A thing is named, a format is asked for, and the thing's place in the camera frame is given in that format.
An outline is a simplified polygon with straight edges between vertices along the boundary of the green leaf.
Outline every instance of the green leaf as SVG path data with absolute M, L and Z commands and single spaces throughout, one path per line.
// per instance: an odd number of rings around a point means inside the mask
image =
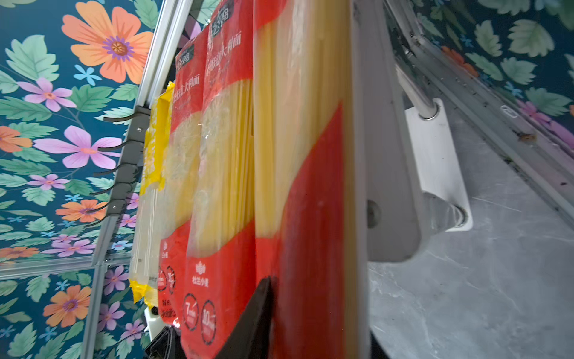
M 85 228 L 86 228 L 85 225 L 71 226 L 61 230 L 60 234 L 67 234 L 68 236 L 74 236 L 74 235 L 79 236 L 80 233 L 83 232 Z
M 11 129 L 20 132 L 20 137 L 26 138 L 39 138 L 50 134 L 50 132 L 58 131 L 57 128 L 51 126 L 42 126 L 35 122 L 20 122 L 11 123 L 8 125 Z
M 76 104 L 80 112 L 98 112 L 111 101 L 108 96 L 113 88 L 106 86 L 91 87 L 84 85 L 81 88 L 72 87 L 69 99 Z
M 436 28 L 436 26 L 433 24 L 433 22 L 431 20 L 429 20 L 426 16 L 424 16 L 421 13 L 418 13 L 417 18 L 421 22 L 422 27 L 424 27 L 426 29 L 426 31 L 428 31 L 429 33 L 431 33 L 435 36 L 439 36 L 441 38 L 444 38 L 443 34 L 440 33 L 440 31 Z
M 4 202 L 0 202 L 0 210 L 5 210 L 6 208 L 10 207 L 14 204 L 14 200 L 6 200 Z
M 85 273 L 78 273 L 77 280 L 84 287 L 92 283 L 92 277 Z
M 14 172 L 17 175 L 38 175 L 38 176 L 45 176 L 52 173 L 52 170 L 48 167 L 44 166 L 43 164 L 27 162 L 27 161 L 20 161 L 20 160 L 0 160 L 0 166 L 5 171 Z
M 482 69 L 485 74 L 490 76 L 493 80 L 502 81 L 502 72 L 498 69 L 498 67 L 493 64 L 492 62 L 488 61 L 486 57 L 481 56 L 475 52 L 473 53 L 465 53 L 465 55 L 474 61 L 476 66 Z
M 447 6 L 443 7 L 444 18 L 447 19 L 452 25 L 454 25 L 461 33 L 466 35 L 466 30 L 464 27 L 459 23 L 456 15 L 449 9 Z
M 122 305 L 127 310 L 138 310 L 138 306 L 135 305 L 132 301 L 128 300 L 126 302 L 122 302 Z
M 16 312 L 12 314 L 7 314 L 2 316 L 4 319 L 9 321 L 10 323 L 18 323 L 18 322 L 29 322 L 32 318 L 29 315 L 26 315 L 24 312 Z
M 41 103 L 32 103 L 15 97 L 6 96 L 0 99 L 0 115 L 6 119 L 23 119 L 24 121 L 46 121 L 52 112 Z
M 78 359 L 81 353 L 82 353 L 82 342 L 75 343 L 72 344 L 72 346 L 70 346 L 68 350 L 66 350 L 64 354 L 60 356 L 60 359 Z
M 514 21 L 508 38 L 512 40 L 509 50 L 515 53 L 527 53 L 530 57 L 546 56 L 554 50 L 552 37 L 538 22 L 532 20 Z
M 9 226 L 9 225 L 0 225 L 0 233 L 6 233 L 6 232 L 9 232 L 13 229 L 14 229 L 14 227 Z
M 11 357 L 23 357 L 35 344 L 36 331 L 34 330 L 34 323 L 30 323 L 14 336 L 14 340 L 9 344 L 8 355 Z
M 142 23 L 151 30 L 156 28 L 160 12 L 157 10 L 157 4 L 153 0 L 134 0 L 135 13 Z
M 89 196 L 94 191 L 89 183 L 76 179 L 70 180 L 64 187 L 66 191 L 75 195 Z
M 0 304 L 0 314 L 4 314 L 4 313 L 6 313 L 7 311 L 9 311 L 9 310 L 10 310 L 10 307 L 11 307 L 14 303 L 16 303 L 16 300 L 18 300 L 18 298 L 14 298 L 14 299 L 8 301 L 7 303 Z
M 115 302 L 121 302 L 123 297 L 125 297 L 129 291 L 130 291 L 130 288 L 126 288 L 121 292 L 116 292 L 113 296 L 111 296 L 108 303 L 113 304 Z
M 50 286 L 50 277 L 39 276 L 30 279 L 26 287 L 26 296 L 30 297 L 33 302 L 38 303 L 42 294 L 46 293 Z
M 116 354 L 119 359 L 126 359 L 127 355 L 131 353 L 131 348 L 134 346 L 133 341 L 121 341 L 119 342 L 118 346 L 116 347 Z
M 459 37 L 456 35 L 455 31 L 447 24 L 447 35 L 454 41 L 456 47 L 460 50 L 463 49 L 462 45 L 460 45 Z
M 40 150 L 37 150 L 35 148 L 27 148 L 27 147 L 23 147 L 22 151 L 20 152 L 13 152 L 13 155 L 15 155 L 16 157 L 20 157 L 23 160 L 29 160 L 29 161 L 34 161 L 34 162 L 47 162 L 47 163 L 55 163 L 56 161 L 52 160 L 50 158 L 50 155 L 48 155 L 45 152 L 42 152 Z
M 131 83 L 120 85 L 110 98 L 114 100 L 132 101 L 138 95 L 139 87 Z
M 516 57 L 502 60 L 501 67 L 512 81 L 519 84 L 529 84 L 536 77 L 532 73 L 536 65 L 528 61 L 518 61 Z
M 23 240 L 24 238 L 28 238 L 31 236 L 32 233 L 16 231 L 16 232 L 0 234 L 0 241 Z
M 430 18 L 433 20 L 443 19 L 443 10 L 440 6 L 433 6 L 430 9 Z
M 54 228 L 54 222 L 49 221 L 47 217 L 38 218 L 35 221 L 30 221 L 26 225 L 27 230 L 33 232 L 48 232 Z
M 107 190 L 114 184 L 114 180 L 109 178 L 86 177 L 86 179 L 101 190 Z
M 476 36 L 476 42 L 490 56 L 496 57 L 502 55 L 502 45 L 499 42 L 500 38 L 494 34 L 490 20 L 485 20 L 482 24 L 477 25 L 476 30 L 474 30 L 474 35 Z
M 499 14 L 510 13 L 512 16 L 530 9 L 530 0 L 478 0 L 478 3 Z
M 545 88 L 531 87 L 525 91 L 526 97 L 530 100 L 537 109 L 550 116 L 560 116 L 568 112 L 565 107 L 572 102 L 572 99 L 548 92 Z
M 134 113 L 134 109 L 131 109 L 129 107 L 118 107 L 117 109 L 105 110 L 103 115 L 95 117 L 95 119 L 103 121 L 104 117 L 122 118 L 125 116 L 129 116 L 132 113 Z M 114 125 L 129 125 L 130 122 L 131 122 L 131 119 L 128 119 L 126 121 L 113 122 L 113 124 Z
M 16 80 L 10 77 L 4 71 L 0 71 L 0 93 L 9 94 L 18 89 L 18 84 Z
M 104 350 L 110 346 L 116 344 L 118 341 L 111 336 L 110 333 L 101 331 L 96 334 L 96 342 L 94 344 L 94 350 Z
M 62 333 L 56 338 L 50 339 L 46 345 L 40 348 L 40 351 L 34 356 L 34 359 L 56 359 L 64 345 L 65 336 L 66 333 Z
M 66 333 L 66 340 L 70 340 L 73 337 L 77 336 L 82 332 L 82 330 L 84 330 L 84 322 L 83 321 L 76 322 Z
M 59 66 L 54 65 L 56 55 L 48 53 L 44 35 L 28 36 L 22 43 L 12 40 L 12 50 L 6 49 L 6 54 L 12 60 L 8 65 L 20 75 L 32 80 L 45 78 L 54 81 L 58 78 Z
M 0 6 L 4 7 L 16 7 L 15 4 L 29 4 L 36 0 L 0 0 Z
M 20 176 L 16 175 L 9 175 L 7 173 L 0 173 L 0 186 L 5 187 L 20 187 L 28 183 L 27 179 L 24 179 Z
M 34 237 L 28 238 L 25 240 L 18 241 L 16 243 L 11 244 L 11 247 L 30 247 L 40 244 L 50 243 L 50 238 L 42 238 L 42 237 Z
M 48 202 L 53 201 L 54 197 L 56 196 L 56 193 L 54 191 L 52 190 L 44 191 L 41 190 L 40 187 L 27 188 L 23 190 L 22 193 L 24 194 L 23 197 L 26 198 L 28 202 L 34 202 L 39 206 L 45 206 L 46 204 L 48 204 Z
M 32 212 L 32 211 L 29 211 L 29 210 L 13 210 L 13 211 L 6 211 L 6 212 L 12 213 L 12 214 L 15 214 L 15 215 L 33 215 L 33 216 L 36 216 L 36 217 L 41 217 L 41 216 L 42 216 L 40 213 Z
M 64 280 L 77 281 L 77 271 L 60 273 L 58 276 Z

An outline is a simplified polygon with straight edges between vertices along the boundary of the blue flower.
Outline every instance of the blue flower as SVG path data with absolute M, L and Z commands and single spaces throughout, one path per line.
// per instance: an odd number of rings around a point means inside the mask
M 54 237 L 56 234 L 58 234 L 58 232 L 54 232 L 53 230 L 51 230 L 51 231 L 49 231 L 49 232 L 41 232 L 40 234 L 42 235 L 42 237 L 52 238 L 52 237 Z
M 67 279 L 64 281 L 57 281 L 56 285 L 57 285 L 57 287 L 56 287 L 57 291 L 65 291 L 66 287 L 69 286 Z
M 3 338 L 3 337 L 6 337 L 6 338 L 7 338 L 7 337 L 9 337 L 10 334 L 11 334 L 14 330 L 15 330 L 15 329 L 14 329 L 14 326 L 13 326 L 13 325 L 9 326 L 8 328 L 2 328 L 2 329 L 0 329 L 0 338 Z
M 56 336 L 57 333 L 56 332 L 56 327 L 54 328 L 50 328 L 50 327 L 46 327 L 45 329 L 46 333 L 42 334 L 39 336 L 40 339 L 44 338 L 44 340 L 46 340 L 46 342 L 48 342 L 48 340 L 50 340 L 51 336 Z
M 466 47 L 474 47 L 474 45 L 472 44 L 472 40 L 466 37 L 466 35 L 464 34 L 460 35 L 460 41 L 462 41 L 464 46 Z
M 66 228 L 68 228 L 68 227 L 70 227 L 70 226 L 73 226 L 74 223 L 76 223 L 76 221 L 72 221 L 72 222 L 64 221 L 64 222 L 62 222 L 62 223 L 59 223 L 58 225 L 59 225 L 59 226 L 65 226 Z
M 98 81 L 102 80 L 102 78 L 100 76 L 92 75 L 94 73 L 93 67 L 88 67 L 88 69 L 85 71 L 80 65 L 75 65 L 75 68 L 76 68 L 76 70 L 81 72 L 81 74 L 76 74 L 73 76 L 73 78 L 75 78 L 76 80 L 86 79 L 86 81 L 92 86 L 96 86 L 96 81 L 94 81 L 94 80 L 98 80 Z
M 520 88 L 514 87 L 512 82 L 507 81 L 504 88 L 509 90 L 512 93 L 512 96 L 518 97 L 518 98 L 524 98 L 524 96 L 522 95 L 522 90 Z
M 71 200 L 72 202 L 77 202 L 79 200 L 84 199 L 83 197 L 80 197 L 80 195 L 66 195 L 65 196 L 66 200 Z

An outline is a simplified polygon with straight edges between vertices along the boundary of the purple flower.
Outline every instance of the purple flower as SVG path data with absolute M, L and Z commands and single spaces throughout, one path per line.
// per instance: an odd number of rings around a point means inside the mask
M 69 180 L 64 179 L 57 179 L 58 175 L 52 173 L 46 177 L 32 175 L 30 176 L 34 181 L 30 181 L 27 184 L 30 186 L 40 186 L 40 189 L 43 191 L 47 191 L 52 187 L 58 188 L 59 190 L 65 189 L 64 185 L 69 182 Z
M 138 207 L 139 203 L 139 195 L 137 193 L 132 193 L 128 196 L 129 199 L 127 201 L 127 210 L 134 210 Z
M 122 333 L 119 339 L 126 338 L 126 341 L 132 344 L 134 342 L 134 339 L 140 339 L 142 337 L 144 329 L 145 325 L 143 325 L 139 319 L 136 319 L 133 324 L 132 323 L 126 324 L 126 331 Z
M 122 143 L 121 138 L 102 137 L 92 145 L 92 136 L 85 130 L 70 126 L 64 131 L 64 136 L 71 142 L 69 144 L 55 138 L 41 138 L 34 140 L 34 147 L 48 153 L 73 153 L 64 158 L 62 163 L 67 168 L 79 168 L 88 164 L 88 160 L 98 167 L 112 169 L 115 161 L 104 155 L 119 157 L 119 153 L 100 152 L 99 147 L 114 147 Z
M 135 228 L 135 222 L 138 219 L 137 217 L 138 217 L 137 214 L 134 214 L 132 217 L 130 217 L 129 214 L 124 214 L 119 226 L 120 227 L 128 226 L 129 228 Z
M 118 310 L 119 302 L 115 302 L 110 305 L 109 308 L 107 304 L 100 304 L 100 317 L 98 322 L 98 332 L 102 331 L 104 327 L 108 330 L 114 330 L 116 326 L 116 319 L 119 319 L 125 315 L 126 312 L 123 310 Z
M 96 245 L 90 244 L 90 240 L 75 241 L 73 244 L 53 241 L 52 247 L 54 247 L 54 249 L 43 250 L 42 253 L 59 253 L 58 257 L 69 257 L 74 253 L 90 254 L 94 252 L 93 249 L 96 248 Z
M 72 90 L 61 87 L 53 90 L 54 87 L 52 83 L 45 78 L 39 78 L 36 83 L 38 86 L 28 82 L 17 82 L 18 86 L 22 89 L 33 93 L 33 95 L 26 95 L 24 101 L 32 103 L 42 103 L 46 101 L 46 107 L 52 112 L 60 111 L 60 105 L 65 107 L 77 107 L 75 103 L 64 98 L 71 96 Z
M 123 282 L 129 278 L 128 273 L 123 273 L 123 265 L 118 266 L 115 271 L 108 269 L 106 278 L 104 279 L 104 294 L 108 295 L 113 292 L 114 288 L 117 291 L 126 289 L 126 284 Z

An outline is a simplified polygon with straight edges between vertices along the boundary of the plastic packaging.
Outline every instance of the plastic packaging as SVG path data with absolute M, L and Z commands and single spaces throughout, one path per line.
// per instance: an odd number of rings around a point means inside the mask
M 252 0 L 221 2 L 210 25 L 187 250 L 188 358 L 215 357 L 255 289 Z
M 358 357 L 350 9 L 255 0 L 257 282 L 273 277 L 273 358 Z
M 180 325 L 183 312 L 185 254 L 199 167 L 207 32 L 208 26 L 176 56 L 171 134 L 164 156 L 165 189 L 160 208 L 168 236 L 161 241 L 158 276 L 160 315 L 170 325 Z

